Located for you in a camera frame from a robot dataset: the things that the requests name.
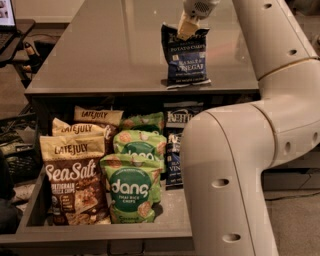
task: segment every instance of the open drawer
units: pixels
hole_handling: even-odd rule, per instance
[[[53,226],[50,205],[50,183],[42,169],[17,233],[1,239],[0,246],[19,255],[143,255],[166,251],[186,255],[194,249],[183,189],[166,191],[163,186],[154,223]]]

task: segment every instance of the snack bag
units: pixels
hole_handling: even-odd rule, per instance
[[[163,112],[150,115],[136,115],[121,120],[120,130],[140,130],[162,134],[164,128]]]
[[[164,103],[166,113],[166,189],[182,188],[183,182],[180,169],[180,142],[185,125],[195,115],[204,110],[203,102],[182,101]]]
[[[181,129],[170,129],[167,144],[167,178],[166,189],[183,187],[180,169],[180,142],[182,137]]]
[[[113,137],[119,132],[122,110],[89,110],[79,106],[74,109],[74,122],[90,123],[104,128],[106,154],[114,153]]]
[[[40,146],[51,183],[53,223],[88,225],[105,221],[109,210],[99,165],[105,150],[103,134],[40,136]]]
[[[53,119],[52,122],[52,136],[67,136],[67,135],[77,135],[86,133],[103,133],[105,139],[105,154],[113,153],[113,137],[116,134],[115,128],[101,127],[96,124],[90,123],[78,123],[69,125],[58,118]]]
[[[177,29],[166,24],[161,28],[161,43],[168,64],[168,89],[210,83],[206,71],[206,36],[209,29],[198,29],[184,41]]]
[[[167,138],[153,132],[124,130],[113,138],[115,153],[139,155],[149,160],[163,161]]]
[[[155,193],[161,193],[157,184],[163,169],[162,162],[140,156],[111,154],[101,159],[100,165],[112,198],[111,222],[153,222]]]
[[[122,110],[91,110],[75,106],[73,120],[75,122],[113,125],[115,127],[119,127],[122,114]]]

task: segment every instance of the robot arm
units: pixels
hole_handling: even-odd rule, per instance
[[[277,256],[261,173],[319,143],[320,62],[284,0],[233,3],[261,100],[188,123],[180,153],[186,201],[197,255]]]
[[[220,0],[184,0],[178,26],[178,38],[189,39],[199,29],[199,21],[206,19]]]

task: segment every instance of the cable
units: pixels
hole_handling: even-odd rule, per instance
[[[297,199],[302,197],[313,197],[320,195],[320,192],[316,192],[313,194],[307,194],[307,195],[294,195],[294,196],[281,196],[281,197],[275,197],[275,198],[265,198],[265,201],[279,201],[279,200],[286,200],[286,199]]]

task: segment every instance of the dark blue chip bag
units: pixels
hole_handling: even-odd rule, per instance
[[[209,29],[198,29],[184,41],[177,29],[162,25],[162,48],[168,63],[168,89],[209,83],[206,72],[206,36]]]

